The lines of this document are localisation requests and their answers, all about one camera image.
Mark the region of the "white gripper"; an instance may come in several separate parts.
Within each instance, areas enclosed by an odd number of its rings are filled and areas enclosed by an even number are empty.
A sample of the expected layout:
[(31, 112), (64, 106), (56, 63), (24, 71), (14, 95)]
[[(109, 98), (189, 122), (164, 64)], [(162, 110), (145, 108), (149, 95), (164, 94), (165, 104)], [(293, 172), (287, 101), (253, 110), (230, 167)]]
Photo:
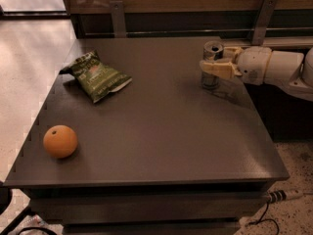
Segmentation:
[(225, 47), (223, 57), (215, 61), (201, 60), (203, 72), (222, 79), (232, 79), (240, 76), (243, 83), (260, 85), (263, 83), (265, 70), (270, 60), (272, 50), (268, 47), (253, 46)]

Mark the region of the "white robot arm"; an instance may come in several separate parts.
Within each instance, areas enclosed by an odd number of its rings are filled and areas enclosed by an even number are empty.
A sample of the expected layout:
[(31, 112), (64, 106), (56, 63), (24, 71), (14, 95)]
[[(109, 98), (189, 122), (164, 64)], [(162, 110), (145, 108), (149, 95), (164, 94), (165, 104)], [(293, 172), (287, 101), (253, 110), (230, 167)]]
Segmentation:
[(222, 59), (201, 60), (200, 67), (225, 80), (238, 77), (247, 84), (270, 84), (293, 97), (313, 101), (312, 50), (304, 55), (259, 46), (226, 47)]

